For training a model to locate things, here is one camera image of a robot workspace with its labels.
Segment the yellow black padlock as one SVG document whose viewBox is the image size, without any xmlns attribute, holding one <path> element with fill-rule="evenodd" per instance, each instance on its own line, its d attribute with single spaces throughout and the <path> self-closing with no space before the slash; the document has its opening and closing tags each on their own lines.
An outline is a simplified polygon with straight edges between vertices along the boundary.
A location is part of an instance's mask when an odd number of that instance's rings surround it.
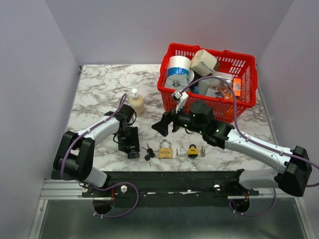
<svg viewBox="0 0 319 239">
<path fill-rule="evenodd" d="M 191 144 L 188 149 L 188 157 L 196 158 L 198 156 L 198 148 L 195 144 Z"/>
</svg>

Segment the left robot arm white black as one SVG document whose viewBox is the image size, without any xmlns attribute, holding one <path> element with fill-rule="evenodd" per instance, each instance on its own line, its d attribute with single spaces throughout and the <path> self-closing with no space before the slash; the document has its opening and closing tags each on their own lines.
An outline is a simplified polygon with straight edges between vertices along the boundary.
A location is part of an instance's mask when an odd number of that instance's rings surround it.
<svg viewBox="0 0 319 239">
<path fill-rule="evenodd" d="M 118 138 L 118 150 L 128 159 L 139 158 L 140 144 L 138 127 L 130 122 L 137 114 L 123 104 L 118 112 L 107 112 L 95 125 L 80 132 L 67 131 L 60 142 L 53 162 L 53 169 L 61 178 L 77 180 L 93 185 L 98 196 L 110 193 L 111 176 L 93 166 L 95 147 L 113 135 Z"/>
</svg>

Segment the brass padlock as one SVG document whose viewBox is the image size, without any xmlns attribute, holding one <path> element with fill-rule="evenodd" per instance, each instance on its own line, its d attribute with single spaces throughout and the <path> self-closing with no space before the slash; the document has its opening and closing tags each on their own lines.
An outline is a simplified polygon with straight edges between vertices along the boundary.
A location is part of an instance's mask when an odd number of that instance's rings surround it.
<svg viewBox="0 0 319 239">
<path fill-rule="evenodd" d="M 171 142 L 168 139 L 161 140 L 159 146 L 159 159 L 173 158 Z"/>
</svg>

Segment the silver keys of yellow padlock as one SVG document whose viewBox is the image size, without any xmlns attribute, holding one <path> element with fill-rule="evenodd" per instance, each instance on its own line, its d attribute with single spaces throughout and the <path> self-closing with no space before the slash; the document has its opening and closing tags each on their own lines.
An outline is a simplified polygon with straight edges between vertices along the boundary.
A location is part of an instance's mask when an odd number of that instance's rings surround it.
<svg viewBox="0 0 319 239">
<path fill-rule="evenodd" d="M 205 157 L 205 148 L 202 146 L 200 150 L 200 156 Z"/>
</svg>

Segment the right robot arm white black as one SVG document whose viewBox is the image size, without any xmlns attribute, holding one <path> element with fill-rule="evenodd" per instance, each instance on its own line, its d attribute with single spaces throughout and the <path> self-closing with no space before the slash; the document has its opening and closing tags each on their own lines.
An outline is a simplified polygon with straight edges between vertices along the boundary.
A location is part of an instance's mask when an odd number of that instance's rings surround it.
<svg viewBox="0 0 319 239">
<path fill-rule="evenodd" d="M 188 113 L 176 109 L 164 112 L 152 129 L 167 136 L 170 123 L 173 132 L 182 127 L 199 133 L 211 146 L 245 154 L 269 166 L 266 170 L 243 171 L 239 178 L 231 180 L 229 189 L 233 194 L 241 195 L 253 188 L 279 188 L 291 196 L 303 196 L 312 172 L 305 148 L 281 147 L 245 134 L 237 126 L 216 120 L 204 101 L 193 102 Z"/>
</svg>

